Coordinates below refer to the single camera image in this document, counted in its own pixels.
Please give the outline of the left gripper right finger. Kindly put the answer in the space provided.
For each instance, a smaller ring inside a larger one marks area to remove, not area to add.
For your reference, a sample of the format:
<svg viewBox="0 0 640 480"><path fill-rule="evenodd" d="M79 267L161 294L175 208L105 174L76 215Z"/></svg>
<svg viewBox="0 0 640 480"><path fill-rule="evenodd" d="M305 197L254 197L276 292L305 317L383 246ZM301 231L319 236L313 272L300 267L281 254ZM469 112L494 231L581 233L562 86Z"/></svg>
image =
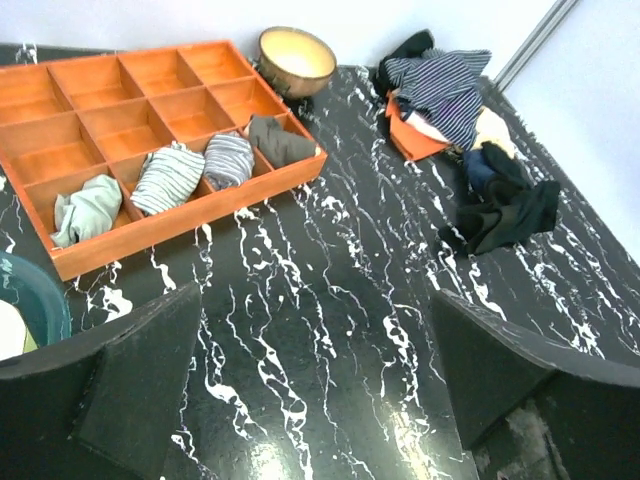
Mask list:
<svg viewBox="0 0 640 480"><path fill-rule="evenodd" d="M482 479L636 479L639 370L502 320L449 290L432 325L461 445Z"/></svg>

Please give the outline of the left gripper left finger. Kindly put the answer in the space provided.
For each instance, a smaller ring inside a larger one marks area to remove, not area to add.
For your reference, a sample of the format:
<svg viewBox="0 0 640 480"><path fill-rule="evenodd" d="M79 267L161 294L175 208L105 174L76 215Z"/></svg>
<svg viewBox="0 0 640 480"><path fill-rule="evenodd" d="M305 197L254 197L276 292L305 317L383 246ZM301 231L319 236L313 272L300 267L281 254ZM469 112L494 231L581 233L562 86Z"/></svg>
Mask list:
<svg viewBox="0 0 640 480"><path fill-rule="evenodd" d="M159 478L200 313L200 289L189 283L2 361L2 478Z"/></svg>

